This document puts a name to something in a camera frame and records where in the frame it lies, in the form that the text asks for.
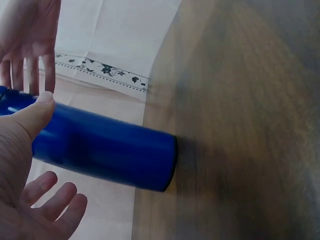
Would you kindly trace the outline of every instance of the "wood grain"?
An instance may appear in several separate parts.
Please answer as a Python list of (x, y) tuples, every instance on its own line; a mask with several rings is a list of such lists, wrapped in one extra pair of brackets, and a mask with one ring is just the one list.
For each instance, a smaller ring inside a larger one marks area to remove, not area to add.
[(320, 239), (320, 3), (182, 0), (144, 126), (178, 136), (134, 240)]

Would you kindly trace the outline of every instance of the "blue plastic container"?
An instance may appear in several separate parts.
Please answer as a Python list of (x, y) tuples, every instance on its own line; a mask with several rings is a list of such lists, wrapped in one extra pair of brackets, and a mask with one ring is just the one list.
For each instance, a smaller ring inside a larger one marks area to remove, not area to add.
[[(0, 86), (0, 116), (13, 114), (35, 100), (32, 95)], [(163, 192), (175, 171), (177, 139), (57, 103), (32, 151), (36, 159), (71, 171)]]

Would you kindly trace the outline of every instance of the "hand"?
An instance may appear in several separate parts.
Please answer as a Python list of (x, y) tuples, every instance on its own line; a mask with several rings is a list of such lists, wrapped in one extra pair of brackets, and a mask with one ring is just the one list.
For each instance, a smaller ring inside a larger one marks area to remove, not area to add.
[(42, 207), (31, 208), (57, 182), (49, 171), (25, 186), (32, 141), (48, 124), (54, 108), (52, 93), (45, 92), (33, 105), (0, 117), (0, 239), (66, 240), (85, 213), (87, 198), (77, 194), (70, 182)]
[(55, 44), (61, 0), (8, 0), (0, 16), (2, 85), (24, 90), (24, 58), (29, 92), (39, 95), (39, 57), (45, 70), (45, 90), (56, 84)]

